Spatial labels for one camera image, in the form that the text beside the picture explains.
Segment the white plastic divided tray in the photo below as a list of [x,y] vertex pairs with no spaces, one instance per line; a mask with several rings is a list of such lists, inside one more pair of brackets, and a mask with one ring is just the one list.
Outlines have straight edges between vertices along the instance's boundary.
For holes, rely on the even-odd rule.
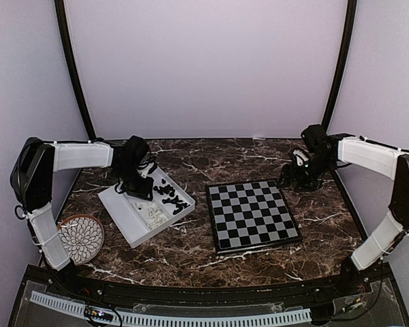
[[195,209],[196,201],[161,168],[149,175],[152,200],[119,193],[115,186],[98,194],[123,237],[133,249],[159,234]]

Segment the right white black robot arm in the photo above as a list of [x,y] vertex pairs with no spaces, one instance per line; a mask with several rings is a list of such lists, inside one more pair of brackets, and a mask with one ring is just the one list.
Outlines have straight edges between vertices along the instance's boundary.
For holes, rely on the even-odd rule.
[[343,274],[334,281],[342,296],[361,283],[361,272],[390,254],[409,234],[409,150],[351,134],[328,135],[321,125],[310,125],[301,138],[306,149],[290,152],[291,162],[281,170],[278,184],[301,191],[316,191],[327,171],[356,165],[393,181],[393,192],[385,218],[371,235],[342,264]]

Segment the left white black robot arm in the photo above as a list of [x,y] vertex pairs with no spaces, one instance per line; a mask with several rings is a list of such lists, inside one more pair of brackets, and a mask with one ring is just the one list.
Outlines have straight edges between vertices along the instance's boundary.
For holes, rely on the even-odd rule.
[[120,193],[153,199],[153,179],[144,169],[156,169],[149,145],[138,136],[123,144],[105,140],[44,141],[28,138],[10,174],[10,185],[18,201],[14,213],[27,220],[36,247],[55,271],[74,267],[59,237],[52,212],[53,174],[81,168],[110,168]]

